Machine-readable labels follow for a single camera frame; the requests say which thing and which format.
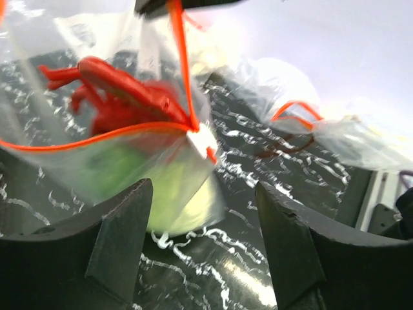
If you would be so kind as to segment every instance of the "clear plastic bag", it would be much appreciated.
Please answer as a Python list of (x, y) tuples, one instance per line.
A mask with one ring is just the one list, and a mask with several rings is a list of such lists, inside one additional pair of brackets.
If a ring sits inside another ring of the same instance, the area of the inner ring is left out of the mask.
[(369, 170), (413, 168), (411, 133), (376, 117), (391, 111), (379, 112), (363, 98), (347, 105), (322, 103), (304, 73), (276, 59), (243, 60), (231, 76), (262, 123), (289, 134), (313, 135), (341, 163)]
[[(0, 39), (0, 146), (88, 203), (150, 178), (148, 228), (175, 234), (219, 152), (209, 100), (189, 78), (180, 3), (168, 5), (175, 51), (156, 20), (135, 16), (131, 0), (10, 1)], [(222, 219), (210, 210), (192, 228)]]

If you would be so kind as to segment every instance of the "marble tabletop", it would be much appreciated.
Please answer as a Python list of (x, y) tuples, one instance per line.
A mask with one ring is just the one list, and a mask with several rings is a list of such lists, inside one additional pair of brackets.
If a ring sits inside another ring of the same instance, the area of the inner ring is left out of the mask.
[[(2, 72), (13, 76), (4, 68)], [(25, 91), (12, 80), (5, 83), (3, 76), (2, 89), (14, 94)], [(147, 234), (133, 308), (277, 309), (254, 201), (257, 181), (267, 181), (299, 202), (352, 225), (355, 215), (343, 210), (359, 204), (369, 174), (340, 165), (315, 143), (297, 153), (281, 151), (277, 156), (258, 158), (257, 153), (275, 142), (288, 149), (306, 143), (308, 137), (294, 137), (288, 144), (285, 134), (258, 123), (243, 98), (219, 75), (212, 74), (204, 90), (210, 96), (223, 150), (223, 164), (216, 175), (225, 198), (225, 219), (175, 238)], [(22, 233), (30, 233), (81, 212), (85, 206), (41, 168), (29, 167), (3, 151), (0, 162), (0, 214), (17, 214), (21, 219), (13, 223), (2, 217), (2, 233), (16, 232), (31, 218), (22, 229)]]

